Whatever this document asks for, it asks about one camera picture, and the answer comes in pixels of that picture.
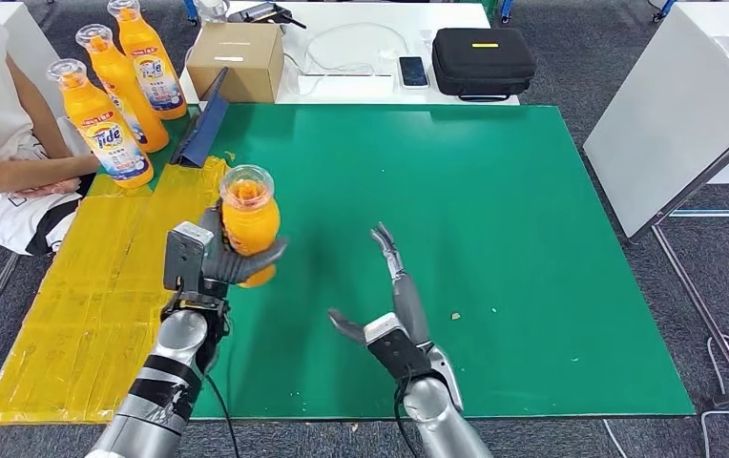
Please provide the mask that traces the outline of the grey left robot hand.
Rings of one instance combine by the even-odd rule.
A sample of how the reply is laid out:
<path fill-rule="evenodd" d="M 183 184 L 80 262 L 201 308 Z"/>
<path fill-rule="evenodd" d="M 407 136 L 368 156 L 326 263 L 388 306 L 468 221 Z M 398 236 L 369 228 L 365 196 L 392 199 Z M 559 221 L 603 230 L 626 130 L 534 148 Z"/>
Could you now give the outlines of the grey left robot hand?
<path fill-rule="evenodd" d="M 264 268 L 274 265 L 282 257 L 288 246 L 288 239 L 285 238 L 275 239 L 268 248 L 257 254 L 243 255 L 238 252 L 224 235 L 220 208 L 219 201 L 208 207 L 199 223 L 201 228 L 213 235 L 207 244 L 206 258 L 202 262 L 202 275 L 206 279 L 240 284 Z"/>

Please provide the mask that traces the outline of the person's right hand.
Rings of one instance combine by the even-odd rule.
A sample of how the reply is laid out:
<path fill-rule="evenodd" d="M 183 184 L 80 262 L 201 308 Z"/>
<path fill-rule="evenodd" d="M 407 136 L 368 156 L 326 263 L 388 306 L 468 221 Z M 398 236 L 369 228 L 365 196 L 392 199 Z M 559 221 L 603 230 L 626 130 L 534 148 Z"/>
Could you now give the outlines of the person's right hand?
<path fill-rule="evenodd" d="M 30 188 L 22 191 L 15 192 L 14 195 L 21 198 L 40 198 L 48 195 L 64 195 L 68 193 L 75 193 L 80 185 L 80 178 L 75 177 L 67 180 L 62 180 L 56 183 L 40 186 L 37 188 Z"/>

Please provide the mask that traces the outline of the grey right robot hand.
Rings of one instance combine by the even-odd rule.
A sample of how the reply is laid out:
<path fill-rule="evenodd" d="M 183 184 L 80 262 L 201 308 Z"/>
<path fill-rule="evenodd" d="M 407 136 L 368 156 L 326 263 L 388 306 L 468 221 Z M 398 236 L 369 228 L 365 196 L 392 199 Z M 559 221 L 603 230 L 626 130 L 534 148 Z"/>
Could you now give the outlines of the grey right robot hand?
<path fill-rule="evenodd" d="M 405 327 L 410 340 L 428 352 L 432 347 L 427 317 L 414 279 L 405 270 L 394 238 L 379 222 L 370 230 L 371 237 L 379 244 L 391 277 L 393 311 Z"/>

